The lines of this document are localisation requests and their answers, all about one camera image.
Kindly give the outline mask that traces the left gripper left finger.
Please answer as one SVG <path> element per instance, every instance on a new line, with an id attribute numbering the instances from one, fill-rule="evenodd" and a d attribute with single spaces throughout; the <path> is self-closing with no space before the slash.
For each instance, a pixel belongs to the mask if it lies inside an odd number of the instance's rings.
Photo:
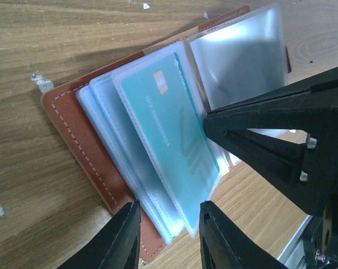
<path id="1" fill-rule="evenodd" d="M 138 268 L 141 210 L 126 203 L 76 254 L 59 268 Z"/>

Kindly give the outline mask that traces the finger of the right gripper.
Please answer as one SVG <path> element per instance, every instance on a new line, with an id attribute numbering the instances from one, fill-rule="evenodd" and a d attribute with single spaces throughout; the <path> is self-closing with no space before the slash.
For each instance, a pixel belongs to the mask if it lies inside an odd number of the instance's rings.
<path id="1" fill-rule="evenodd" d="M 306 214 L 338 196 L 338 67 L 212 110 L 203 125 Z"/>

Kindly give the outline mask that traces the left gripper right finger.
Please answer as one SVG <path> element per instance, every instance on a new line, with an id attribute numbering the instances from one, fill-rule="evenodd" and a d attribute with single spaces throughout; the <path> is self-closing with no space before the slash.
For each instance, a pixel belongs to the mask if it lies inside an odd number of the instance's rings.
<path id="1" fill-rule="evenodd" d="M 202 268 L 286 268 L 212 201 L 200 204 L 199 237 Z"/>

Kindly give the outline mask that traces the brown leather card holder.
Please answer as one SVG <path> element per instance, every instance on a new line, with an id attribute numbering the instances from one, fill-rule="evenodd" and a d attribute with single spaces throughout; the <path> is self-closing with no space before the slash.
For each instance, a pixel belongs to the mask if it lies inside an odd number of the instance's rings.
<path id="1" fill-rule="evenodd" d="M 238 158 L 208 139 L 211 109 L 283 87 L 280 6 L 244 6 L 42 95 L 48 116 L 111 213 L 139 200 L 140 255 L 152 262 Z"/>

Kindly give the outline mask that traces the teal credit card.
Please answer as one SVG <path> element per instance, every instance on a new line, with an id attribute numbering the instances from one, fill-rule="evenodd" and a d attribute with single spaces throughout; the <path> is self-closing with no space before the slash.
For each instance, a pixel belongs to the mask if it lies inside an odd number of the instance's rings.
<path id="1" fill-rule="evenodd" d="M 220 167 L 177 53 L 123 72 L 118 93 L 168 195 L 195 236 Z"/>

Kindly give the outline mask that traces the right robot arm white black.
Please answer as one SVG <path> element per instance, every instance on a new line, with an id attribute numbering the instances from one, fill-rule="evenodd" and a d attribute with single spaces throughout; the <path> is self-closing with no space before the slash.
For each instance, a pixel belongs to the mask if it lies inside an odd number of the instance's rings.
<path id="1" fill-rule="evenodd" d="M 214 109 L 204 131 L 321 219 L 319 251 L 338 261 L 338 67 Z"/>

